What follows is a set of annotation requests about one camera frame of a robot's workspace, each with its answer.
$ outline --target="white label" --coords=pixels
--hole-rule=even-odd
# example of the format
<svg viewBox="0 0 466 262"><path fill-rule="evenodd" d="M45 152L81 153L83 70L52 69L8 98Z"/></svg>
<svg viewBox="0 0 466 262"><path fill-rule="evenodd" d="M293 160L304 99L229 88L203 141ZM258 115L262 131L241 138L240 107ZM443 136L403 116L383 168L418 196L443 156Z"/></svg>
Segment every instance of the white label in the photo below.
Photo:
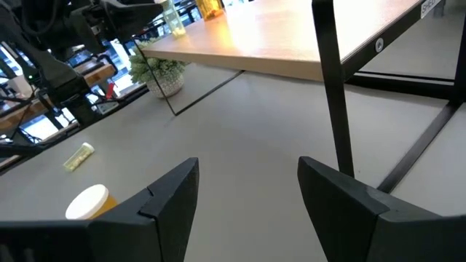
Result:
<svg viewBox="0 0 466 262"><path fill-rule="evenodd" d="M421 6L421 19L426 16L442 0L426 0Z"/></svg>

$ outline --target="shelf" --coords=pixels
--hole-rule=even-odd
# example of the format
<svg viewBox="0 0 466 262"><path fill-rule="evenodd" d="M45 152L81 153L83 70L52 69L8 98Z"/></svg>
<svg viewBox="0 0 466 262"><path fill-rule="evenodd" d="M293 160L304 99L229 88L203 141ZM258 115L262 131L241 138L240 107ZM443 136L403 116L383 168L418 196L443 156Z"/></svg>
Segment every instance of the shelf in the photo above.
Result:
<svg viewBox="0 0 466 262"><path fill-rule="evenodd" d="M341 61L420 0L334 0ZM186 35L145 48L148 57L204 63L322 81L311 0L256 0L225 15L195 22Z"/></svg>

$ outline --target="yellow cup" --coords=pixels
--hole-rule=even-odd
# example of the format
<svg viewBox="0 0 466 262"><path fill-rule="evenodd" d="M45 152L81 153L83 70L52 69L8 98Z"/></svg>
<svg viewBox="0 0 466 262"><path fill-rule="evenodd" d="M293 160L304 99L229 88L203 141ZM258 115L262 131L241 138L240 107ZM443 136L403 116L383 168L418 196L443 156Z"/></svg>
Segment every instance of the yellow cup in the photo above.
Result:
<svg viewBox="0 0 466 262"><path fill-rule="evenodd" d="M108 189L98 184L86 188L74 198L66 209L65 216L70 220L93 219L117 205L118 202L110 195Z"/></svg>

